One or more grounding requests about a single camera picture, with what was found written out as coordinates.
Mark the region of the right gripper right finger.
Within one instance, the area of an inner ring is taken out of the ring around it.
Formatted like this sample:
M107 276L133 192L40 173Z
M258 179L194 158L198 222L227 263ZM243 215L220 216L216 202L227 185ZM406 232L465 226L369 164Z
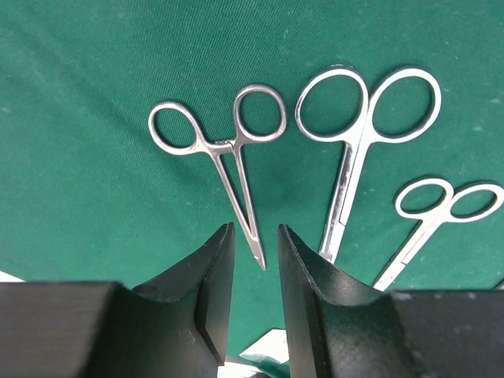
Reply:
M500 377L500 290L378 291L287 225L278 258L293 377Z

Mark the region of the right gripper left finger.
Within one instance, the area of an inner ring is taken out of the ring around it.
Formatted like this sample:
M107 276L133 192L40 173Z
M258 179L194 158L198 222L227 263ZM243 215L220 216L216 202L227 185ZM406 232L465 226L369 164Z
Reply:
M133 288L115 281L1 285L4 377L215 377L224 364L235 228Z

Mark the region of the steel scissors medium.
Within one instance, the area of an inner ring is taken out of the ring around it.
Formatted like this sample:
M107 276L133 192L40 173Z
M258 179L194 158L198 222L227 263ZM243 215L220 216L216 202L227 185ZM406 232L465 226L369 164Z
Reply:
M443 190L443 195L436 203L419 210L409 211L402 208L402 202L410 192L426 186L436 186ZM493 194L492 201L487 205L469 215L458 216L452 213L454 205L461 199L485 191ZM503 187L492 182L470 183L459 190L455 190L451 183L439 177L420 178L408 183L396 194L395 209L400 217L416 220L417 225L401 248L384 266L372 287L378 291L388 289L442 224L466 224L479 221L497 211L502 205Z

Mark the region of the large steel surgical scissors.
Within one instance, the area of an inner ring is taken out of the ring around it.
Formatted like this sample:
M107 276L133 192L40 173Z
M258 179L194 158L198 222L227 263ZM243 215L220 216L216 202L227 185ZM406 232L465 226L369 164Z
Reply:
M361 90L361 103L358 107L357 117L350 126L332 135L319 135L310 131L302 120L302 105L308 94L319 82L333 76L347 76L355 80ZM392 84L411 77L424 80L431 89L432 105L428 115L415 128L399 136L386 135L378 131L373 124L373 116L380 97ZM365 157L370 146L374 143L405 143L415 139L434 124L439 115L441 103L442 95L438 80L431 73L415 67L406 67L394 71L380 83L373 93L369 93L361 74L345 65L330 66L329 69L316 75L304 86L295 105L295 122L298 129L303 135L314 141L323 143L343 142L345 144L319 250L319 255L322 258L332 264L335 263L354 204Z

